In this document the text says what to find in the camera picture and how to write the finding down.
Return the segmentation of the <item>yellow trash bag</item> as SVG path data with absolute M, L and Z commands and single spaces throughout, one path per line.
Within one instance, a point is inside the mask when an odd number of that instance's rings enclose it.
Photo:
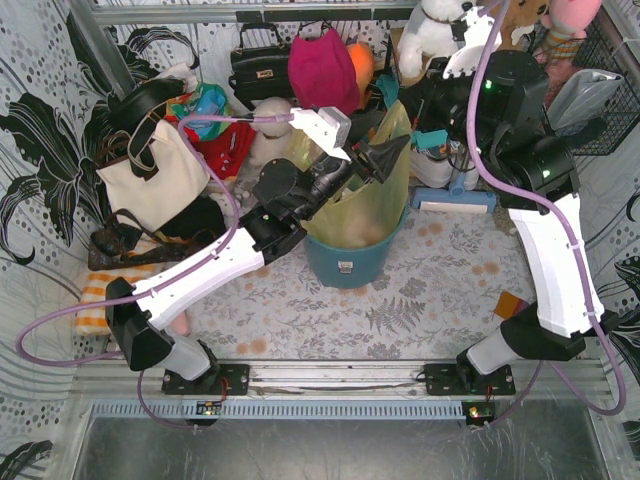
M 411 138 L 410 120 L 397 100 L 386 112 L 371 146 Z M 284 150 L 284 158 L 305 171 L 322 152 L 307 135 L 294 130 Z M 364 248 L 383 241 L 397 227 L 408 197 L 410 141 L 403 148 L 390 177 L 383 184 L 362 184 L 357 175 L 347 187 L 330 199 L 309 221 L 302 221 L 308 237 L 315 237 L 332 247 Z

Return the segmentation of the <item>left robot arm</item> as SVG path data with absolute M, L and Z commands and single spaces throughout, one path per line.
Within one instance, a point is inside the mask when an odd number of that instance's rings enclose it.
M 226 283 L 288 254 L 313 218 L 355 175 L 384 183 L 410 137 L 381 144 L 347 146 L 322 153 L 306 170 L 292 161 L 268 162 L 253 188 L 257 200 L 235 228 L 160 274 L 129 283 L 122 277 L 106 288 L 106 320 L 128 367 L 162 367 L 187 382 L 214 381 L 215 356 L 201 341 L 172 331 L 174 318 Z

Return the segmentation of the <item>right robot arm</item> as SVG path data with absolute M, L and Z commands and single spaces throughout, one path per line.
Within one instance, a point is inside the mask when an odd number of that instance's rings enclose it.
M 571 148 L 541 127 L 549 77 L 529 54 L 497 51 L 484 77 L 424 76 L 399 99 L 422 131 L 444 130 L 468 149 L 520 236 L 536 300 L 456 358 L 461 387 L 479 393 L 518 359 L 568 361 L 612 316 L 600 302 L 580 228 Z

